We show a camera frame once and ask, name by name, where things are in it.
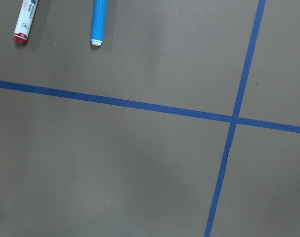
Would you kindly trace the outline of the blue highlighter pen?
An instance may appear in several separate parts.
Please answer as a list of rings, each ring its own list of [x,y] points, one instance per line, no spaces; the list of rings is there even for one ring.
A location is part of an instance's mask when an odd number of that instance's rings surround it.
[[[95,0],[93,5],[90,42],[94,46],[101,46],[104,39],[107,0]]]

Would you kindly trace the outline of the red capped white marker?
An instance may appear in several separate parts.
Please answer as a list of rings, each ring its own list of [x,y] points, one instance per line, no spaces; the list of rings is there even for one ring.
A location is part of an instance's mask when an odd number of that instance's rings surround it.
[[[23,0],[13,33],[16,42],[27,43],[38,2],[38,0]]]

